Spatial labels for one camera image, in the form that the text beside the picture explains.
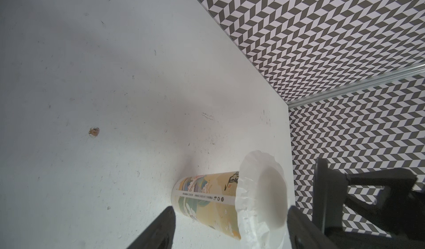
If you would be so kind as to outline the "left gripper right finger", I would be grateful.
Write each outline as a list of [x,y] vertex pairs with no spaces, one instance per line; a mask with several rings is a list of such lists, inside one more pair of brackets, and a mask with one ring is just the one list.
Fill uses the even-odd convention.
[[337,249],[297,207],[288,211],[287,226],[293,249]]

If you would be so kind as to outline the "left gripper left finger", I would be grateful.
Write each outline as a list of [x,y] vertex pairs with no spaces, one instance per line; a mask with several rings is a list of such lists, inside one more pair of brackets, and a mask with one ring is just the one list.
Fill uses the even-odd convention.
[[127,249],[171,249],[175,230],[176,214],[173,207],[169,206]]

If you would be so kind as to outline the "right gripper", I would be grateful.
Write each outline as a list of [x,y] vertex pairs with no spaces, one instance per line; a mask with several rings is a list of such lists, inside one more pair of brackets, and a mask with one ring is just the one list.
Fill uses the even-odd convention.
[[[408,169],[394,168],[343,174],[328,167],[326,159],[315,164],[313,223],[340,249],[423,249],[425,247],[425,193],[414,191],[417,177]],[[381,187],[375,204],[348,193],[350,186]],[[391,236],[346,232],[343,207],[354,210]]]

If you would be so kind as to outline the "illustrated paper milk tea cup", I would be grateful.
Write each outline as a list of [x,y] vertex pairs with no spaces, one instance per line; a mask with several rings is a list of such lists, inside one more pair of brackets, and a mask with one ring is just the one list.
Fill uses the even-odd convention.
[[236,240],[241,239],[235,208],[239,172],[186,177],[173,187],[175,211]]

